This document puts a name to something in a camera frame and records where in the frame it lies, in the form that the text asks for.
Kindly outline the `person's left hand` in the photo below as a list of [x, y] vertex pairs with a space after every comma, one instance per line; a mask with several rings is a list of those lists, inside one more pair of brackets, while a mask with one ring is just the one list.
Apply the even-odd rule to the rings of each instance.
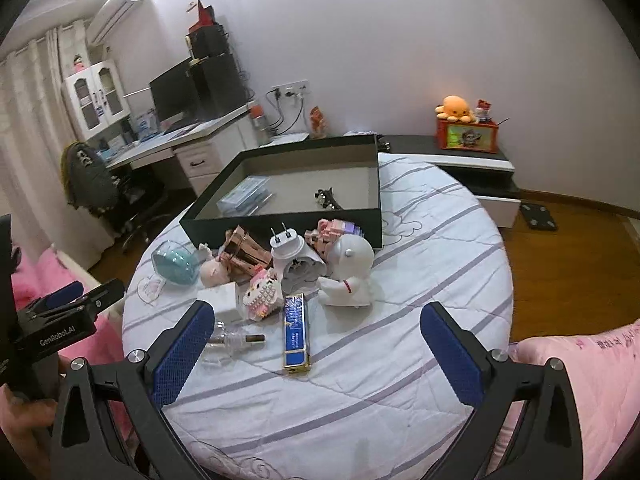
[[36, 479], [50, 479], [50, 452], [36, 438], [55, 420], [58, 402], [52, 399], [23, 401], [7, 385], [1, 387], [1, 429], [27, 470]]

